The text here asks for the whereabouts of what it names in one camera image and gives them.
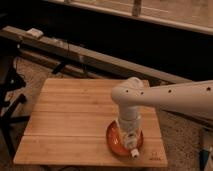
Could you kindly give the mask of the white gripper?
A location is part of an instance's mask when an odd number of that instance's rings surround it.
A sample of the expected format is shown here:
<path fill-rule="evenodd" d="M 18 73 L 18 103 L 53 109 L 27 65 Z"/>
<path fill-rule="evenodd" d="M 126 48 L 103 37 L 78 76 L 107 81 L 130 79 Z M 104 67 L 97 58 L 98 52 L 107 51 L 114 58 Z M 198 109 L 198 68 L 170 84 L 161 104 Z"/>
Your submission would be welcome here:
<path fill-rule="evenodd" d="M 133 120 L 124 120 L 120 117 L 117 118 L 119 128 L 126 133 L 136 132 L 140 128 L 141 117 L 137 116 Z"/>

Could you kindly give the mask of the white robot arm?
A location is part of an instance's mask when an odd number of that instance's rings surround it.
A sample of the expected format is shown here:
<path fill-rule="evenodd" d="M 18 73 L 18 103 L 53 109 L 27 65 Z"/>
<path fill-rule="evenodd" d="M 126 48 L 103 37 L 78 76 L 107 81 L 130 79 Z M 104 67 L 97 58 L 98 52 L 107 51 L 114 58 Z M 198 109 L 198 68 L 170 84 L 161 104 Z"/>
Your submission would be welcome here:
<path fill-rule="evenodd" d="M 111 98 L 118 105 L 119 128 L 126 133 L 139 128 L 140 106 L 213 119 L 212 80 L 145 87 L 139 78 L 131 77 L 112 88 Z"/>

